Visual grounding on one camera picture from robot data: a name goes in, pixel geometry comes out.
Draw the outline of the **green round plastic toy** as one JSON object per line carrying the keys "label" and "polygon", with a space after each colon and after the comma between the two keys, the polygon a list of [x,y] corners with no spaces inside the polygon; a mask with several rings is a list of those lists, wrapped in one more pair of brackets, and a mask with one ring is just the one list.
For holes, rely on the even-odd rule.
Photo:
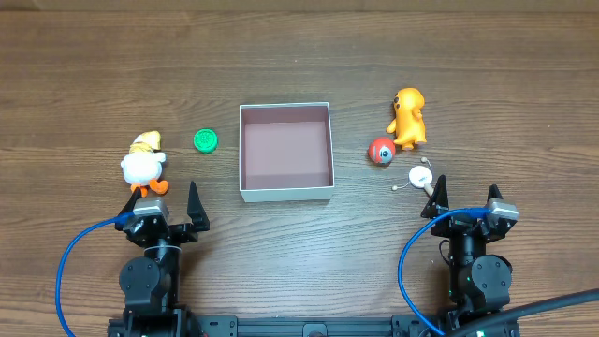
{"label": "green round plastic toy", "polygon": [[194,135],[193,143],[199,152],[211,154],[218,147],[218,136],[214,130],[202,128]]}

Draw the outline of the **white plush duck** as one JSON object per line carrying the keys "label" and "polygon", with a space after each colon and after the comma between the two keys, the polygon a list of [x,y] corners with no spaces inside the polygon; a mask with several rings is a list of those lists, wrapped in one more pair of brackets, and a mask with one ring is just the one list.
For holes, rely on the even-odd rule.
{"label": "white plush duck", "polygon": [[158,195],[167,193],[169,183],[162,179],[166,162],[167,156],[161,150],[161,135],[153,130],[141,133],[134,139],[120,165],[131,192],[139,190],[141,196],[146,198],[149,190]]}

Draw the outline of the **red ball toy with eye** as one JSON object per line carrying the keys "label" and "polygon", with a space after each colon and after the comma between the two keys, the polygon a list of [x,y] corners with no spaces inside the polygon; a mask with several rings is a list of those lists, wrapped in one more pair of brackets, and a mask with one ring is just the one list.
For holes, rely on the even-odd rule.
{"label": "red ball toy with eye", "polygon": [[389,165],[394,159],[396,145],[392,139],[381,137],[374,139],[368,149],[368,156],[377,165]]}

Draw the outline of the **white rattle drum toy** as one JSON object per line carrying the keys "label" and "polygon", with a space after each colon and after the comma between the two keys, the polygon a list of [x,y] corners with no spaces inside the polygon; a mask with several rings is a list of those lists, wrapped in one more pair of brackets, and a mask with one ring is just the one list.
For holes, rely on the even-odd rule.
{"label": "white rattle drum toy", "polygon": [[414,166],[408,172],[408,182],[403,185],[393,185],[391,187],[392,191],[398,191],[400,189],[406,188],[408,186],[412,186],[416,189],[423,190],[429,197],[433,194],[432,187],[432,165],[430,160],[427,157],[420,158],[421,165]]}

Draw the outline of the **orange dinosaur toy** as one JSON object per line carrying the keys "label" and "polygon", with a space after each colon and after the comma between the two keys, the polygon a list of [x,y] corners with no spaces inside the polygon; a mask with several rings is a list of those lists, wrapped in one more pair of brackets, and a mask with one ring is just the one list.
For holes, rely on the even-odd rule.
{"label": "orange dinosaur toy", "polygon": [[393,143],[402,150],[411,150],[416,145],[427,142],[422,113],[424,105],[424,96],[416,88],[401,89],[394,96],[392,106],[395,118],[388,125],[386,132],[395,135]]}

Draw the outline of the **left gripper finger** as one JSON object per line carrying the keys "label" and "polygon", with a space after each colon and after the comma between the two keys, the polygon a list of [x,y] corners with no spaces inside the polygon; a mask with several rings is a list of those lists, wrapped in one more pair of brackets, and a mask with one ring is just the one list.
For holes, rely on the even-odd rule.
{"label": "left gripper finger", "polygon": [[132,216],[135,204],[140,198],[142,198],[141,189],[139,187],[135,187],[130,199],[125,203],[124,207],[116,217],[114,227],[117,230],[123,229],[124,225],[127,222],[127,219]]}
{"label": "left gripper finger", "polygon": [[201,204],[197,185],[194,181],[190,182],[187,215],[191,220],[195,232],[208,231],[210,229],[210,220]]}

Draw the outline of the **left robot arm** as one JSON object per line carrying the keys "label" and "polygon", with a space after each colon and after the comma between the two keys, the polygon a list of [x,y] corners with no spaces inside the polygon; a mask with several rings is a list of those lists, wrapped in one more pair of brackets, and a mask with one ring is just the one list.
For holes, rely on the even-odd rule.
{"label": "left robot arm", "polygon": [[115,228],[143,255],[126,262],[120,271],[124,311],[120,319],[109,321],[108,337],[205,334],[195,314],[179,303],[181,245],[196,242],[200,232],[210,229],[195,183],[190,183],[187,215],[188,222],[171,225],[161,197],[144,198],[138,187],[134,189]]}

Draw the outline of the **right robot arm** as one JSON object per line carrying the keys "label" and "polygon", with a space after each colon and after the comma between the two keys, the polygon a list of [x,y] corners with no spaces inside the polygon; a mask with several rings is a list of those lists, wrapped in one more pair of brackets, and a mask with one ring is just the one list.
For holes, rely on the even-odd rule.
{"label": "right robot arm", "polygon": [[510,302],[513,268],[506,258],[489,255],[486,248],[503,239],[519,219],[516,205],[504,200],[495,184],[489,187],[482,212],[446,216],[449,211],[446,177],[441,175],[421,216],[433,220],[431,234],[449,244],[446,263],[454,305],[441,309],[437,318],[445,333],[498,313]]}

